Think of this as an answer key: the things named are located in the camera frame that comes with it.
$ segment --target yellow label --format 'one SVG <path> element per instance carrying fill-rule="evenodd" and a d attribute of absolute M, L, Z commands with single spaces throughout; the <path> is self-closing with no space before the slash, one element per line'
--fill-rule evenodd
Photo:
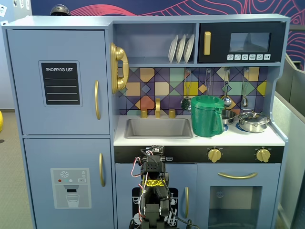
<path fill-rule="evenodd" d="M 164 186 L 164 184 L 160 180 L 147 180 L 146 186 L 149 186 L 149 187 Z"/>

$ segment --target floor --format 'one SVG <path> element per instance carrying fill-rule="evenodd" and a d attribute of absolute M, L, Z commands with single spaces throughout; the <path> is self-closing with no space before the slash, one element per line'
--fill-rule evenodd
<path fill-rule="evenodd" d="M 0 229 L 32 229 L 15 113 L 2 113 L 0 132 Z M 286 229 L 278 218 L 276 229 Z"/>

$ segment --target pitcher handle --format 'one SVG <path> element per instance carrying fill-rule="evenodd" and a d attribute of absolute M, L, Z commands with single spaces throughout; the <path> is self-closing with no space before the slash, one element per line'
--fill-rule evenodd
<path fill-rule="evenodd" d="M 214 111 L 217 116 L 217 130 L 212 131 L 212 135 L 219 135 L 224 131 L 224 125 L 223 125 L 223 119 L 221 116 L 221 112 L 218 113 L 217 111 Z"/>

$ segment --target microwave window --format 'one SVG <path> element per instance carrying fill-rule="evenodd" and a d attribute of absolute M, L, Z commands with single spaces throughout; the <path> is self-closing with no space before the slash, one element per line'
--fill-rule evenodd
<path fill-rule="evenodd" d="M 267 52 L 270 33 L 231 33 L 230 52 Z"/>

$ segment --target telephone handset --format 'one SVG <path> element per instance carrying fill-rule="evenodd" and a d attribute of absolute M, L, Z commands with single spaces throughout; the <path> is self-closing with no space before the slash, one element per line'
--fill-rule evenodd
<path fill-rule="evenodd" d="M 129 64 L 124 49 L 111 43 L 111 79 L 112 93 L 115 94 L 118 90 L 125 88 L 129 76 Z M 123 61 L 123 77 L 119 78 L 118 61 Z"/>

